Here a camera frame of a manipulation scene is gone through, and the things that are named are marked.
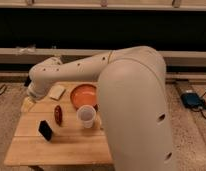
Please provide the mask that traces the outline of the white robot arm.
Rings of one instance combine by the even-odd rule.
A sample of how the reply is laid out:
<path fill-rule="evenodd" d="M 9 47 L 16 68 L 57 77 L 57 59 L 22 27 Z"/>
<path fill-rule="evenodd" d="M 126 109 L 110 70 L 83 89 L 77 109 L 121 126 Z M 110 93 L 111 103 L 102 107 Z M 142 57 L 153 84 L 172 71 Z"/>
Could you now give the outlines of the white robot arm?
<path fill-rule="evenodd" d="M 29 71 L 37 101 L 59 81 L 95 81 L 115 171 L 177 171 L 163 56 L 148 46 L 111 50 L 63 63 L 50 57 Z"/>

